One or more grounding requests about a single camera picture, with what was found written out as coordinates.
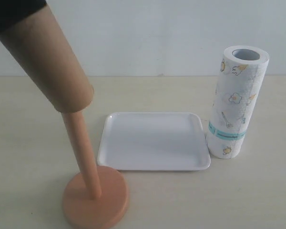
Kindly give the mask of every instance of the tray rim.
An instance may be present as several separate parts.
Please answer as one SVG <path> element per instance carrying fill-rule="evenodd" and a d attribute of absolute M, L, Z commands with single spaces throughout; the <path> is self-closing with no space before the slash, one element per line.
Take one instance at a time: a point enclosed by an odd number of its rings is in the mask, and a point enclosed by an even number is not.
<path fill-rule="evenodd" d="M 100 166 L 109 166 L 108 164 L 106 163 L 102 163 L 101 162 L 101 154 L 102 154 L 102 148 L 103 148 L 103 136 L 106 134 L 106 127 L 108 126 L 108 122 L 109 122 L 109 119 L 112 118 L 112 116 L 116 116 L 116 115 L 124 115 L 124 114 L 188 114 L 188 115 L 192 115 L 194 116 L 195 118 L 198 119 L 199 121 L 199 128 L 200 130 L 202 131 L 202 133 L 204 134 L 204 139 L 205 139 L 205 132 L 204 132 L 204 129 L 203 129 L 203 126 L 202 126 L 202 122 L 201 122 L 201 119 L 200 117 L 197 115 L 197 114 L 194 114 L 192 112 L 166 112 L 166 111 L 155 111 L 155 112 L 133 112 L 133 111 L 130 111 L 130 112 L 125 112 L 125 111 L 122 111 L 122 112 L 113 112 L 113 113 L 110 113 L 109 115 L 107 115 L 106 117 L 106 120 L 105 120 L 105 123 L 104 123 L 104 127 L 103 127 L 103 131 L 102 131 L 102 135 L 101 135 L 101 141 L 100 141 L 100 146 L 99 146 L 99 151 L 98 151 L 98 155 L 97 155 L 97 164 L 100 165 Z M 153 169 L 117 169 L 119 171 L 200 171 L 200 170 L 205 170 L 205 169 L 208 169 L 211 165 L 211 156 L 210 156 L 210 153 L 209 153 L 209 150 L 206 146 L 206 149 L 207 149 L 207 152 L 208 154 L 206 155 L 206 159 L 207 159 L 207 163 L 203 166 L 199 166 L 199 167 L 193 167 L 192 169 L 174 169 L 174 170 L 171 170 L 171 169 L 159 169 L 159 170 L 153 170 Z"/>

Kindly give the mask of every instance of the black sleeve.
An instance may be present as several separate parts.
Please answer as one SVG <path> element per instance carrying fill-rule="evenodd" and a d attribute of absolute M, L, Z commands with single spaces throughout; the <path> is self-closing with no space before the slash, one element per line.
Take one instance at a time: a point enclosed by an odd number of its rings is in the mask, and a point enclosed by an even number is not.
<path fill-rule="evenodd" d="M 0 0 L 0 33 L 46 6 L 46 0 Z"/>

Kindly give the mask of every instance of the holder base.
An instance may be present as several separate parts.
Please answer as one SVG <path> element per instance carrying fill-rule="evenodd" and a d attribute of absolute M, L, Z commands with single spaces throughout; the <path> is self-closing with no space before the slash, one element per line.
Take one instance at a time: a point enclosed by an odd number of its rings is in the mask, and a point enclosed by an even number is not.
<path fill-rule="evenodd" d="M 97 166 L 102 187 L 98 199 L 90 199 L 81 173 L 67 185 L 62 208 L 75 229 L 108 229 L 118 223 L 128 209 L 129 191 L 117 170 Z"/>

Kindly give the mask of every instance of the teal label band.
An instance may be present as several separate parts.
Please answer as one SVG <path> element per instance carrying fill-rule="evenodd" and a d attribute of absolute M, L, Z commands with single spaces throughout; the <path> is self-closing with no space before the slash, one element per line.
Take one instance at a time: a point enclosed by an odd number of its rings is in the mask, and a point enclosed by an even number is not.
<path fill-rule="evenodd" d="M 209 122 L 209 130 L 216 137 L 223 139 L 223 140 L 228 140 L 228 141 L 235 141 L 235 140 L 242 139 L 246 134 L 246 131 L 244 131 L 242 133 L 238 133 L 238 134 L 231 134 L 231 133 L 226 133 L 226 132 L 220 131 L 220 130 L 216 129 L 212 125 L 211 122 Z"/>

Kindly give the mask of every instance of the white wall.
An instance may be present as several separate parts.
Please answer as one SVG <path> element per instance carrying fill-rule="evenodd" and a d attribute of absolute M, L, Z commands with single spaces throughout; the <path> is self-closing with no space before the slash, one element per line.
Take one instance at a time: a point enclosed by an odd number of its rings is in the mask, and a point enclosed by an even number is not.
<path fill-rule="evenodd" d="M 217 75 L 224 48 L 286 74 L 286 0 L 48 0 L 88 75 Z M 0 44 L 0 75 L 24 72 Z"/>

